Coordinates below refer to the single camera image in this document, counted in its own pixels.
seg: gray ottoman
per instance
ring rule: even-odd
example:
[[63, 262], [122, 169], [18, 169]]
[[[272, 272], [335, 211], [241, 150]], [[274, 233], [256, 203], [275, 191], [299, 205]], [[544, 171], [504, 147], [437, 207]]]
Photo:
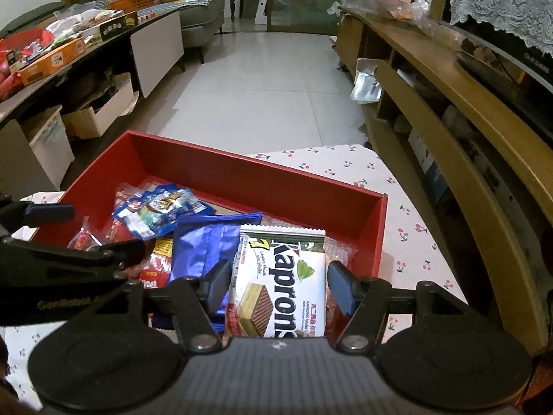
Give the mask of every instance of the gray ottoman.
[[203, 47], [225, 22], [225, 0], [212, 0], [208, 6], [190, 6], [179, 11], [182, 44], [184, 48], [195, 48], [204, 63]]

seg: red box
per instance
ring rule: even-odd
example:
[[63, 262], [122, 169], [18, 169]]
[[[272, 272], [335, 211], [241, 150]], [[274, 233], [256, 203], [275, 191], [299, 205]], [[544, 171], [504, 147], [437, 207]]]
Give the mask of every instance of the red box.
[[207, 202], [239, 212], [265, 214], [326, 230], [357, 252], [348, 267], [356, 276], [376, 276], [381, 260], [386, 195], [280, 165], [139, 132], [127, 131], [67, 189], [71, 222], [40, 228], [35, 243], [65, 247], [84, 216], [102, 229], [110, 220], [122, 183], [171, 182], [189, 187]]

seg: white snack wrapper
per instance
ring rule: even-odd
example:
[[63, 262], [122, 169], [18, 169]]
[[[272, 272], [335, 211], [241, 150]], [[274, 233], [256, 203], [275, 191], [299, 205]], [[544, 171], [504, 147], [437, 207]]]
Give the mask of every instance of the white snack wrapper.
[[325, 231], [243, 225], [226, 311], [231, 336], [325, 333]]

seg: blue candy bag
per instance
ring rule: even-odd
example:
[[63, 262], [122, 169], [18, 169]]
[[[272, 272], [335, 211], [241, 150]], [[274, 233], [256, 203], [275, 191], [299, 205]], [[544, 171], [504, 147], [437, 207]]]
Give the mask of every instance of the blue candy bag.
[[[240, 243], [240, 225], [260, 224], [262, 218], [262, 212], [180, 217], [173, 238], [169, 282], [183, 276], [201, 278], [223, 259], [233, 263]], [[217, 311], [220, 315], [225, 314], [227, 297]]]
[[115, 209], [113, 217], [123, 220], [135, 237], [149, 240], [171, 233], [180, 216], [210, 215], [215, 210], [200, 201], [188, 188], [176, 184], [157, 186], [141, 197], [130, 198]]

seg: orange plastic basket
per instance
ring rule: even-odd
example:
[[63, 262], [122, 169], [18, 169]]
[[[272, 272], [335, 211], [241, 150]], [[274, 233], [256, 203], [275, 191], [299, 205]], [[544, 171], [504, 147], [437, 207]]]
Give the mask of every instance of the orange plastic basket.
[[110, 3], [110, 8], [130, 13], [139, 9], [149, 8], [154, 4], [156, 4], [156, 0], [115, 0]]

